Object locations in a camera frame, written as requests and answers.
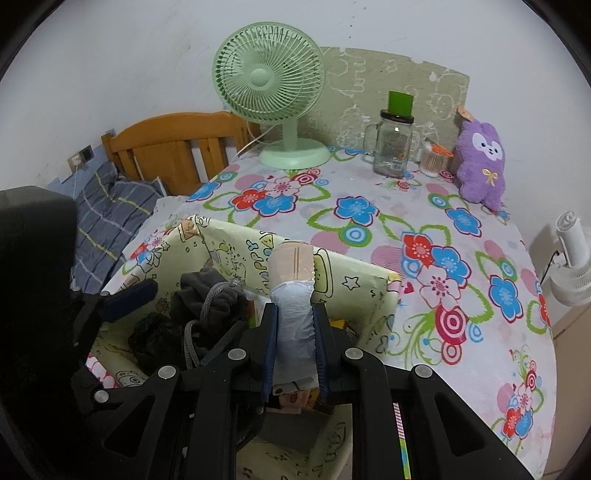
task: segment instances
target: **wooden headboard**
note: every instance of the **wooden headboard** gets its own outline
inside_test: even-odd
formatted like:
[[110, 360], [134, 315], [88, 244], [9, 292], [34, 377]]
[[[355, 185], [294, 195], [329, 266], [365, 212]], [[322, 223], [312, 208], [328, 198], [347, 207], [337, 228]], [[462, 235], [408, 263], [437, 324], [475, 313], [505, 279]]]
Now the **wooden headboard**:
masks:
[[[259, 134], [257, 124], [251, 132]], [[191, 151], [197, 140], [208, 179], [228, 166], [225, 137], [232, 137], [240, 150], [249, 141], [246, 122], [229, 112], [171, 113], [143, 120], [119, 135], [102, 137], [107, 158], [132, 180], [155, 180], [171, 195], [191, 195], [201, 182]]]

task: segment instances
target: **purple plush toy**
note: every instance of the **purple plush toy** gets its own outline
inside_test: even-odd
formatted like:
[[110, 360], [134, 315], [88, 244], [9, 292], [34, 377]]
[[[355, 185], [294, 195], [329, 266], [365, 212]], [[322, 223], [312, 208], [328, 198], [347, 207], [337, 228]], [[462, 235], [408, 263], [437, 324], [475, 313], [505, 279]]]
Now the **purple plush toy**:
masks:
[[470, 203], [482, 202], [490, 210], [499, 211], [505, 191], [505, 155], [495, 127], [475, 119], [464, 120], [456, 153], [462, 159], [457, 169], [462, 198]]

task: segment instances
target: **yellow bow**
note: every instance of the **yellow bow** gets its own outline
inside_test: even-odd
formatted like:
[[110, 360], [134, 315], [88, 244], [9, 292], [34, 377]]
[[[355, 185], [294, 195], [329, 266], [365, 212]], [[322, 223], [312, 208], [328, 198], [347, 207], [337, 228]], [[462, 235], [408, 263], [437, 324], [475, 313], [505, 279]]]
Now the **yellow bow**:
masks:
[[495, 171], [490, 171], [488, 168], [483, 168], [482, 173], [486, 175], [488, 178], [486, 179], [487, 183], [490, 183], [493, 187], [495, 186], [495, 180], [499, 178], [499, 174]]

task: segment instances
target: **black jar lid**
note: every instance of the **black jar lid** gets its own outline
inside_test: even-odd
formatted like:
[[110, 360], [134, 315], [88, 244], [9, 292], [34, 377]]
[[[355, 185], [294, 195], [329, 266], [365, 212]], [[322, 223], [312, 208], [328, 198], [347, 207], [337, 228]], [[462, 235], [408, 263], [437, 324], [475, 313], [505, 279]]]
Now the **black jar lid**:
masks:
[[404, 116], [404, 115], [394, 115], [393, 113], [388, 112], [386, 109], [380, 110], [379, 115], [386, 120], [391, 120], [392, 122], [398, 122], [401, 124], [412, 125], [414, 123], [413, 116]]

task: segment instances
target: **black cord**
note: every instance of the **black cord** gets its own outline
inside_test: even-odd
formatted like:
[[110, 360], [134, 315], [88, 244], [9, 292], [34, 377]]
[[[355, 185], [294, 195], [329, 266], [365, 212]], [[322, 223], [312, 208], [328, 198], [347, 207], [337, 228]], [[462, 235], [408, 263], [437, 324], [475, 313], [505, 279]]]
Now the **black cord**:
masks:
[[540, 285], [542, 285], [544, 283], [544, 279], [546, 278], [546, 275], [548, 274], [548, 270], [550, 269], [550, 267], [552, 266], [552, 260], [554, 259], [554, 257], [556, 257], [557, 255], [560, 255], [560, 252], [557, 250], [555, 251], [552, 256], [550, 257], [550, 261], [548, 262], [548, 266], [546, 267], [546, 271], [544, 272], [544, 275], [542, 275], [542, 279], [540, 280]]

